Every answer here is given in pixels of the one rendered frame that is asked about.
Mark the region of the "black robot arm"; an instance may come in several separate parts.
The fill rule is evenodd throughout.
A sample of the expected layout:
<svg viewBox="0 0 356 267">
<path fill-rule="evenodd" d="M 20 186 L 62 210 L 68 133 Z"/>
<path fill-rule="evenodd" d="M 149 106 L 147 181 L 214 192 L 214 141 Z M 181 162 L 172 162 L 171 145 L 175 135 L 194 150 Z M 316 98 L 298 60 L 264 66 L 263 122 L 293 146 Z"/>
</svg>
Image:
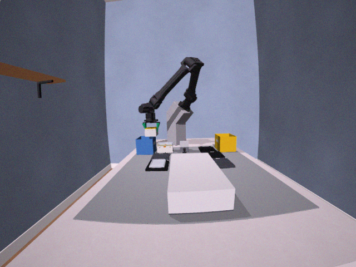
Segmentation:
<svg viewBox="0 0 356 267">
<path fill-rule="evenodd" d="M 204 66 L 204 63 L 201 62 L 198 58 L 185 57 L 181 64 L 182 65 L 179 70 L 167 81 L 167 83 L 162 87 L 162 89 L 150 98 L 149 103 L 143 103 L 141 104 L 141 106 L 139 106 L 139 113 L 146 113 L 146 121 L 155 120 L 155 113 L 153 113 L 155 112 L 155 109 L 158 109 L 160 107 L 166 95 L 189 72 L 191 73 L 189 87 L 184 93 L 184 96 L 186 98 L 185 100 L 180 101 L 178 105 L 187 112 L 189 112 L 190 104 L 197 100 L 195 90 L 199 78 L 199 73 L 201 67 Z M 189 68 L 187 68 L 186 65 Z"/>
</svg>

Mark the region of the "blue bin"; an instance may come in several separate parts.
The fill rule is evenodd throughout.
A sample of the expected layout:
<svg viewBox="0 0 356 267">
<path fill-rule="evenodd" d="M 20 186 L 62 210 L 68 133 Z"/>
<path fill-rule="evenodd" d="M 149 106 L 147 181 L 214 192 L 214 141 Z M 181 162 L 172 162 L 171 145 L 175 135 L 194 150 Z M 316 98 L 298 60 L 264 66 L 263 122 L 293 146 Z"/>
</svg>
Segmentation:
<svg viewBox="0 0 356 267">
<path fill-rule="evenodd" d="M 140 136 L 136 139 L 137 155 L 153 155 L 156 151 L 156 136 Z"/>
</svg>

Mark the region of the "grey bench mat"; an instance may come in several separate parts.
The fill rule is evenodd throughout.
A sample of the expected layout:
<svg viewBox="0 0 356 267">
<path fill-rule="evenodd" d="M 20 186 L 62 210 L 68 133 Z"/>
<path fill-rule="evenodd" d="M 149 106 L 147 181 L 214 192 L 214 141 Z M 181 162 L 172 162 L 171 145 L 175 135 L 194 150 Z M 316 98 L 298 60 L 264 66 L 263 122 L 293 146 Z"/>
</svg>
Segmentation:
<svg viewBox="0 0 356 267">
<path fill-rule="evenodd" d="M 235 188 L 234 211 L 169 215 L 167 171 L 145 171 L 152 155 L 137 153 L 73 220 L 122 224 L 199 224 L 267 217 L 319 208 L 316 204 L 239 153 L 222 152 L 235 167 L 221 169 Z"/>
</svg>

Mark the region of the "yellow bin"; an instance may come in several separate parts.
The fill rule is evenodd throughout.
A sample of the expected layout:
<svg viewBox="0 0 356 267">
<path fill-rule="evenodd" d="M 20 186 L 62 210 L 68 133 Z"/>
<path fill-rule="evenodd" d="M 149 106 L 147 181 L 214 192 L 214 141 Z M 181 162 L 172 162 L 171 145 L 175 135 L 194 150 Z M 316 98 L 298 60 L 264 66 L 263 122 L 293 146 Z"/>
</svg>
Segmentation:
<svg viewBox="0 0 356 267">
<path fill-rule="evenodd" d="M 215 134 L 215 148 L 220 152 L 236 152 L 236 136 L 230 133 Z"/>
</svg>

